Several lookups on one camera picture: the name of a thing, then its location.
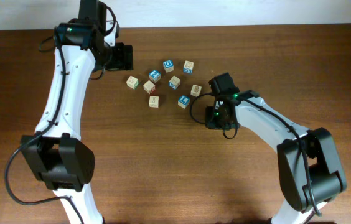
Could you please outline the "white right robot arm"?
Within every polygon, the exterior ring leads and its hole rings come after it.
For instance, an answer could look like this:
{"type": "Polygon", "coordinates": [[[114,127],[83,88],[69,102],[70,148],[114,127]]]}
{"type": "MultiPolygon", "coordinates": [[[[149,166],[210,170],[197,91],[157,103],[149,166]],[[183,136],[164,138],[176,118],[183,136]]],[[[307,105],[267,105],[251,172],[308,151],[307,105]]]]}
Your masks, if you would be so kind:
{"type": "Polygon", "coordinates": [[[206,109],[206,126],[226,132],[253,131],[277,155],[284,202],[271,223],[309,223],[347,188],[347,179],[331,133],[310,130],[287,119],[257,93],[221,95],[206,109]]]}

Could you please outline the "blue L wooden block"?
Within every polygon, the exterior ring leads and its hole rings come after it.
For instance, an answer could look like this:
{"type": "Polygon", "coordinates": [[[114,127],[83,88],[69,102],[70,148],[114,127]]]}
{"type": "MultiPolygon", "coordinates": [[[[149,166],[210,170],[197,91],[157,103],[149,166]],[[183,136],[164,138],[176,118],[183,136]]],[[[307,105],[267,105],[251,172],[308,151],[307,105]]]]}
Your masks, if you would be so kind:
{"type": "Polygon", "coordinates": [[[190,98],[186,95],[181,95],[177,103],[181,108],[186,109],[190,103],[190,98]]]}

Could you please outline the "red three wooden block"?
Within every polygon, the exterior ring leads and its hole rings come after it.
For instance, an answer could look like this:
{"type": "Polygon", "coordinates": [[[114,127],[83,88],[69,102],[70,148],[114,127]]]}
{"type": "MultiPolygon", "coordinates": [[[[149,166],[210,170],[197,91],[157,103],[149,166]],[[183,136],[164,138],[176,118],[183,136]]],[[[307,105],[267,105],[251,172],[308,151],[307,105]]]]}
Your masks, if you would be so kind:
{"type": "Polygon", "coordinates": [[[158,96],[150,96],[149,97],[149,107],[150,108],[158,108],[159,107],[159,97],[158,96]]]}

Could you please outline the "yellow O wooden block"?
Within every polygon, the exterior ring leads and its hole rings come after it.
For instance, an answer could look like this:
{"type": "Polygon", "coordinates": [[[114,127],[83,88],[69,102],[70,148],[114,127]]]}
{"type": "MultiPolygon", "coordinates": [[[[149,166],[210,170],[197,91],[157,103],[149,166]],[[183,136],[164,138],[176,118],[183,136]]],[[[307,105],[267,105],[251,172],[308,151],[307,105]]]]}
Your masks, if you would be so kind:
{"type": "Polygon", "coordinates": [[[190,94],[191,94],[192,96],[194,96],[194,97],[198,97],[198,96],[200,96],[201,90],[202,90],[202,87],[201,87],[201,86],[192,85],[190,94]]]}

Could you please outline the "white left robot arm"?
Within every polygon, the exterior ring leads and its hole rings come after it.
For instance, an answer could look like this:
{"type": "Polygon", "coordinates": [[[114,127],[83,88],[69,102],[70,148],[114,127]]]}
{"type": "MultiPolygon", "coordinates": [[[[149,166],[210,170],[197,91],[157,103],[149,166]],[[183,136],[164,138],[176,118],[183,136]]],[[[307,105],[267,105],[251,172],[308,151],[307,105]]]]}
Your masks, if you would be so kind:
{"type": "Polygon", "coordinates": [[[38,181],[60,200],[71,223],[104,223],[91,190],[95,156],[81,142],[90,76],[133,69],[133,48],[117,43],[119,25],[101,1],[81,1],[78,17],[54,29],[55,70],[44,113],[20,152],[38,181]]]}

